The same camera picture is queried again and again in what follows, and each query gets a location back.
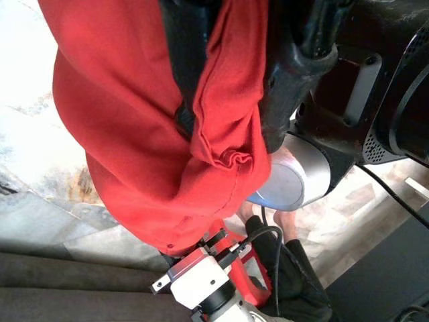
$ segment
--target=tiled floor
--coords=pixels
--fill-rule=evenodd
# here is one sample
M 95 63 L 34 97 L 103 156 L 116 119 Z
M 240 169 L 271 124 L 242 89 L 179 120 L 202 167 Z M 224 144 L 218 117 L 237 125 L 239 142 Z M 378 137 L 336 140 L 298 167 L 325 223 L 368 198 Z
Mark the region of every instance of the tiled floor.
M 0 0 L 0 43 L 0 250 L 164 269 L 158 253 L 100 205 L 84 151 L 56 113 L 56 45 L 36 0 Z M 415 208 L 424 203 L 404 183 L 410 176 L 428 186 L 423 167 L 403 160 L 372 169 Z M 331 194 L 299 210 L 296 225 L 327 285 L 407 216 L 354 168 Z M 236 217 L 228 224 L 243 231 Z

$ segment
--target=red cloth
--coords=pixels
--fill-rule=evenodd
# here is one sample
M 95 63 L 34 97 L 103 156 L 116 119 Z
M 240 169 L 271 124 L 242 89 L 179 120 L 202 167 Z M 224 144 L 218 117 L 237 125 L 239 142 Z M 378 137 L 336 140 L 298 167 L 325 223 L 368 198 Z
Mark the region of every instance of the red cloth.
M 40 0 L 58 42 L 54 99 L 112 215 L 167 254 L 231 216 L 269 174 L 262 96 L 268 0 L 224 0 L 191 143 L 156 0 Z

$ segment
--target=red fabric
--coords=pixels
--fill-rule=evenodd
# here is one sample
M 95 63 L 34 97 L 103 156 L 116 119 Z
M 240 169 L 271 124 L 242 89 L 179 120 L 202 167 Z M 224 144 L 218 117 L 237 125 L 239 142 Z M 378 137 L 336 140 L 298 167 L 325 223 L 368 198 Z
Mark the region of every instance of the red fabric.
M 107 209 L 178 254 L 269 174 L 262 96 L 268 0 L 224 0 L 193 106 L 191 143 L 157 0 L 40 0 L 58 42 L 54 99 Z

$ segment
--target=red shirt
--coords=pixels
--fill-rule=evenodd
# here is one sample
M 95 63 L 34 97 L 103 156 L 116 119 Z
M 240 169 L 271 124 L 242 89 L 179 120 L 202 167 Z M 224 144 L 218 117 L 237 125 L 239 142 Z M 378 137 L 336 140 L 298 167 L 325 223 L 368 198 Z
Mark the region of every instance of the red shirt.
M 40 0 L 58 43 L 54 100 L 112 215 L 167 254 L 195 244 L 266 180 L 262 97 L 268 0 L 224 0 L 193 110 L 182 102 L 157 0 Z

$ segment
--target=stone floor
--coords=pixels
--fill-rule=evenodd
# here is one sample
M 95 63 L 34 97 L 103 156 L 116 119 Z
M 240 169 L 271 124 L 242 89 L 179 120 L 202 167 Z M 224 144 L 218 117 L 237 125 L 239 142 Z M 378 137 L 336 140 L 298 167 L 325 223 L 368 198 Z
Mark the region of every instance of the stone floor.
M 36 0 L 0 0 L 0 44 L 0 251 L 164 270 L 156 250 L 103 207 L 84 151 L 60 121 L 51 91 L 56 44 Z M 414 208 L 426 202 L 405 183 L 429 186 L 425 168 L 402 160 L 371 169 Z M 300 209 L 296 225 L 328 285 L 407 216 L 354 168 L 331 194 Z M 227 222 L 243 231 L 237 217 Z

